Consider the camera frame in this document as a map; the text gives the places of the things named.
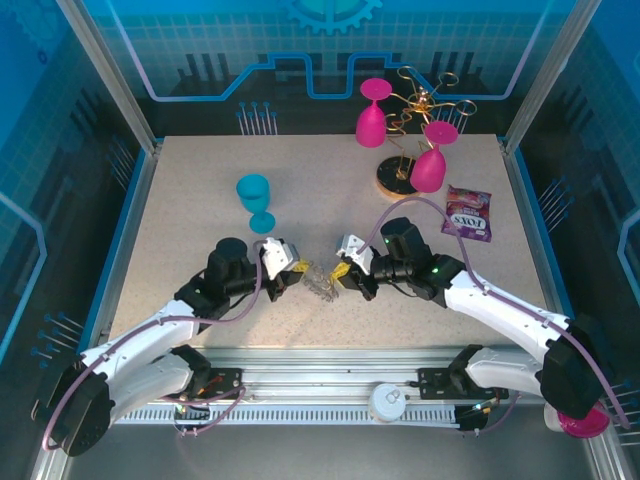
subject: pink wine glass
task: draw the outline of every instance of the pink wine glass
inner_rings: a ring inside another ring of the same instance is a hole
[[[387,122],[377,102],[391,95],[391,84],[382,78],[370,78],[362,82],[360,92],[372,103],[358,117],[356,140],[363,147],[376,148],[387,138]]]
[[[437,192],[442,188],[447,162],[440,152],[440,145],[450,145],[458,139],[458,130],[447,122],[431,122],[424,129],[424,135],[433,144],[433,148],[424,152],[411,172],[411,186],[423,193]]]

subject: snack bag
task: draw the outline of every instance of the snack bag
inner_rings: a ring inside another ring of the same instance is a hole
[[[474,192],[449,185],[447,192],[447,215],[453,225],[445,220],[442,233],[455,235],[457,227],[464,238],[491,242],[491,226],[489,225],[489,203],[491,194]]]

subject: speckled countertop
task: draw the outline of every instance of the speckled countertop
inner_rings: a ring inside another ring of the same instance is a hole
[[[409,153],[416,153],[417,138],[403,139]],[[447,183],[493,195],[493,241],[466,241],[475,270],[514,295],[544,306],[496,137],[463,135],[442,151],[448,162],[445,185],[428,198],[444,206]],[[336,241],[349,232],[367,236],[392,203],[375,185],[375,171],[381,160],[395,154],[393,145],[362,148],[352,135],[166,138],[112,337],[171,299],[206,266],[219,239],[235,236],[251,245],[259,238],[249,229],[250,214],[235,192],[243,175],[261,173],[271,183],[270,211],[277,225],[270,235],[293,242],[303,258],[331,271],[338,261]],[[418,225],[433,252],[460,258],[455,238],[440,233],[442,219],[436,212],[423,204],[403,205],[396,212]],[[379,236],[374,246],[384,251]],[[340,298],[329,304],[302,284],[287,290],[274,304],[261,295],[243,321],[211,327],[191,342],[196,346],[360,348],[468,343],[509,341],[478,321],[433,303],[407,299],[390,287],[380,288],[372,302],[359,292],[341,290]]]

